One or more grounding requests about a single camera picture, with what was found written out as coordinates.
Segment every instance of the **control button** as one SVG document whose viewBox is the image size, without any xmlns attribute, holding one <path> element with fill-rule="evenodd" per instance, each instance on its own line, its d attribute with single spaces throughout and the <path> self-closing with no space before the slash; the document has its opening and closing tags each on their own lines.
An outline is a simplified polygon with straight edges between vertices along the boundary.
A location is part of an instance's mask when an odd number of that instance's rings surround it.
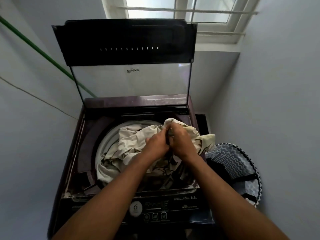
<svg viewBox="0 0 320 240">
<path fill-rule="evenodd" d="M 165 220 L 167 218 L 167 213 L 166 212 L 161 212 L 161 219 Z"/>
<path fill-rule="evenodd" d="M 158 218 L 159 218 L 158 213 L 153 213 L 153 214 L 152 214 L 152 219 L 153 219 L 154 221 L 158 220 Z"/>
<path fill-rule="evenodd" d="M 149 214 L 144 214 L 143 219 L 145 222 L 148 222 L 150 220 L 150 215 Z"/>
<path fill-rule="evenodd" d="M 133 217 L 138 217 L 142 212 L 142 204 L 139 201 L 134 201 L 129 207 L 130 215 Z"/>
</svg>

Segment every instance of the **zigzag patterned laundry basket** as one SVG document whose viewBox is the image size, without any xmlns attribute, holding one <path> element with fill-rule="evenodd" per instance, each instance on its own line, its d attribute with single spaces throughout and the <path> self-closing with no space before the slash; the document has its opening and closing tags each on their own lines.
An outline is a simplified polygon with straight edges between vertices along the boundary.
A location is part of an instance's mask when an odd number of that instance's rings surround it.
<svg viewBox="0 0 320 240">
<path fill-rule="evenodd" d="M 257 207 L 261 200 L 262 183 L 249 156 L 231 143 L 215 145 L 205 155 L 208 165 L 250 204 Z"/>
</svg>

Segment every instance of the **crumpled cloth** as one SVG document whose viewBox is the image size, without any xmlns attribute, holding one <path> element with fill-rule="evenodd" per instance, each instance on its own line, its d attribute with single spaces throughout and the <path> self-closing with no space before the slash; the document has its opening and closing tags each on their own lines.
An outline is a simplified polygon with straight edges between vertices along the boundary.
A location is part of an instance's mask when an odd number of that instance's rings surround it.
<svg viewBox="0 0 320 240">
<path fill-rule="evenodd" d="M 176 119 L 166 119 L 163 125 L 148 125 L 148 122 L 143 123 L 142 121 L 140 124 L 120 128 L 119 141 L 115 141 L 109 150 L 101 155 L 100 160 L 96 160 L 98 180 L 104 183 L 111 182 L 126 168 L 132 158 L 142 151 L 146 145 L 146 138 L 150 138 L 160 132 L 163 127 L 166 127 L 171 122 L 178 123 L 187 130 L 198 154 L 207 152 L 214 147 L 214 134 L 200 136 L 196 128 Z M 160 158 L 155 161 L 146 171 L 147 175 L 157 176 L 164 173 L 170 175 L 181 163 L 181 160 L 175 155 L 173 155 L 172 159 Z"/>
</svg>

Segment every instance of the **whirlpool logo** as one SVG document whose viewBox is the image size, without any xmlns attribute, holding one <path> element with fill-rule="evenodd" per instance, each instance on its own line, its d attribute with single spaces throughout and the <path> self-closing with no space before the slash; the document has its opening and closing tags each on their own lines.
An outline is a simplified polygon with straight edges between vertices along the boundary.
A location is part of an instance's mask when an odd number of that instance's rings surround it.
<svg viewBox="0 0 320 240">
<path fill-rule="evenodd" d="M 133 69 L 133 68 L 127 70 L 127 73 L 131 73 L 131 72 L 137 73 L 137 72 L 140 72 L 140 70 L 139 69 Z"/>
</svg>

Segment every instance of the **green pipe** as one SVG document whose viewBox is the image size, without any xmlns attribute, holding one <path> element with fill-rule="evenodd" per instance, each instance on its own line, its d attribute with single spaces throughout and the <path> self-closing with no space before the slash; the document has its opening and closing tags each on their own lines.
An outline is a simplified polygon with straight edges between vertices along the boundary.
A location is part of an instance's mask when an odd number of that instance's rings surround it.
<svg viewBox="0 0 320 240">
<path fill-rule="evenodd" d="M 51 64 L 53 64 L 56 68 L 58 68 L 60 71 L 62 71 L 65 75 L 67 75 L 71 80 L 75 80 L 74 77 L 61 65 L 59 65 L 55 60 L 53 60 L 50 56 L 48 56 L 42 49 L 40 49 L 38 46 L 36 46 L 31 40 L 29 40 L 26 36 L 24 36 L 18 29 L 13 27 L 7 20 L 5 20 L 0 15 L 0 22 L 6 26 L 8 29 L 10 29 L 12 32 L 14 32 L 15 35 L 17 35 L 20 39 L 22 39 L 24 42 L 26 42 L 28 45 L 30 45 L 36 52 L 38 52 L 40 55 L 42 55 L 46 60 L 48 60 Z M 81 87 L 84 91 L 89 93 L 92 97 L 96 98 L 89 89 L 87 89 L 82 83 L 78 82 L 79 87 Z"/>
</svg>

